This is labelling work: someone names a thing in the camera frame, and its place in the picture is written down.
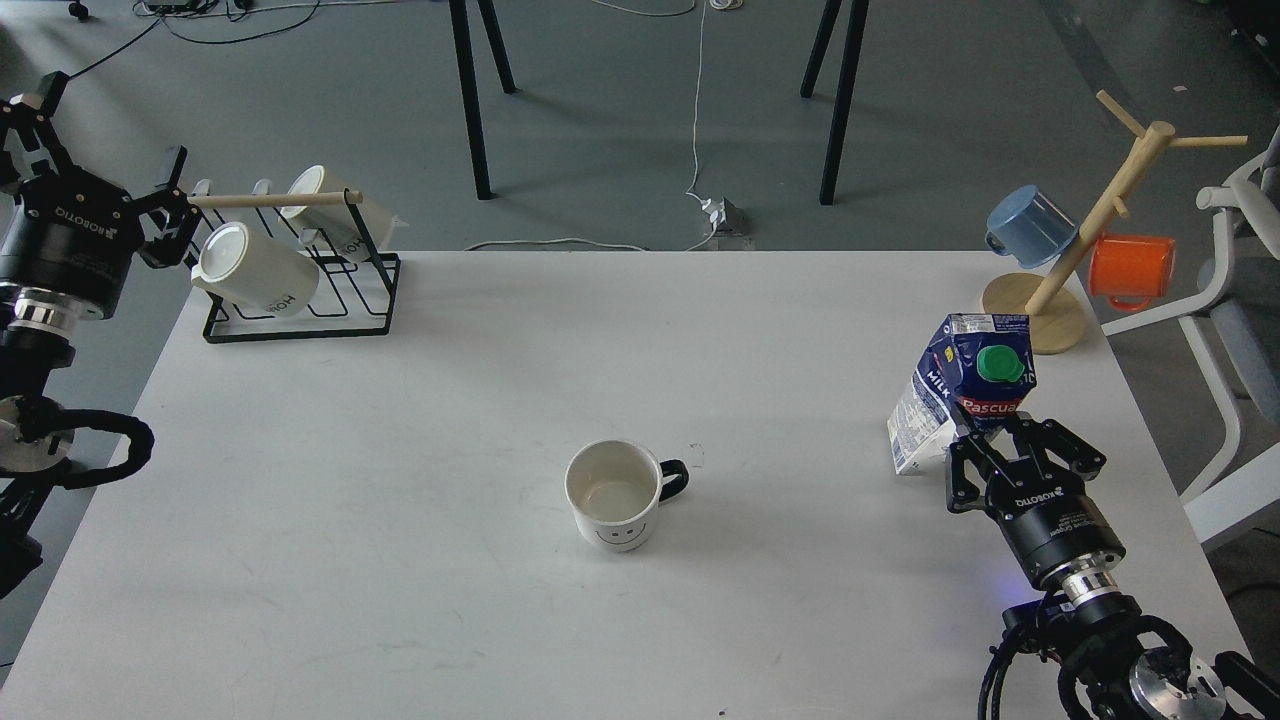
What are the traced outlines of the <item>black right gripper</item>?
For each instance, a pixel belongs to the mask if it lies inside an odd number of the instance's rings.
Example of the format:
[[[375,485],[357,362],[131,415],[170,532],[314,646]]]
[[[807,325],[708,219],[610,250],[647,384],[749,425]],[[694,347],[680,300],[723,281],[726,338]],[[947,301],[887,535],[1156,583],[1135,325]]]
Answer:
[[[1097,556],[1112,568],[1125,556],[1084,492],[1107,462],[1101,451],[1060,421],[1037,421],[1025,413],[987,429],[963,420],[955,427],[946,450],[946,509],[979,510],[993,519],[1033,588],[1048,589],[1060,569],[1078,559]],[[1010,462],[992,447],[1002,430],[1018,454]]]

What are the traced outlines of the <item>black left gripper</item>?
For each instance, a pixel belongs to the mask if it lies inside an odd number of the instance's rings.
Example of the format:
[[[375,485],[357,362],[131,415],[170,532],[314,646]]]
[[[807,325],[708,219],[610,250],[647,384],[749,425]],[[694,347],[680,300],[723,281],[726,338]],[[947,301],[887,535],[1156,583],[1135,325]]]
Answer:
[[[52,127],[69,83],[68,73],[52,72],[33,94],[3,102],[1,146],[15,135],[29,160],[23,173],[13,155],[1,151],[3,192],[15,196],[17,209],[3,238],[3,297],[13,299],[19,288],[61,293],[79,300],[90,316],[109,319],[138,249],[152,269],[195,263],[204,210],[179,187],[188,156],[183,145],[166,150],[155,191],[134,200],[74,164]],[[129,213],[129,202],[138,217]],[[157,229],[143,242],[141,217]]]

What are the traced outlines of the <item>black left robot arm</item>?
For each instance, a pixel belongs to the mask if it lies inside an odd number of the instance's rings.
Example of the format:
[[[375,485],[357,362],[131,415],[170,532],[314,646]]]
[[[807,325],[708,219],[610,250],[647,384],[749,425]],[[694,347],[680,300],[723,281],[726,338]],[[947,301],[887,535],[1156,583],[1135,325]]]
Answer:
[[[136,416],[64,407],[46,396],[51,373],[76,356],[82,319],[114,315],[134,258],[168,268],[195,260],[201,211],[179,188],[186,149],[173,147],[151,193],[72,161],[52,128],[68,74],[3,104],[3,135],[35,155],[28,173],[3,154],[3,192],[15,204],[3,236],[3,593],[42,562],[31,528],[52,489],[124,479],[146,465],[154,433]]]

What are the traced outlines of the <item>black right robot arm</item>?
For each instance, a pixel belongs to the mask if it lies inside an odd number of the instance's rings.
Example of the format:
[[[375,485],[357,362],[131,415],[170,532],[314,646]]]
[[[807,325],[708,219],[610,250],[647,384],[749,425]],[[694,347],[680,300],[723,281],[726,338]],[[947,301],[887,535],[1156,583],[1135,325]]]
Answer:
[[[1277,716],[1277,683],[1242,653],[1199,659],[1170,623],[1123,593],[1112,569],[1125,550],[1085,483],[1105,456],[1053,420],[1014,413],[979,421],[951,410],[950,512],[992,519],[1041,598],[1007,609],[1001,642],[980,680],[975,715],[997,719],[1020,653],[1059,665],[1056,691],[1070,719],[1252,719]]]

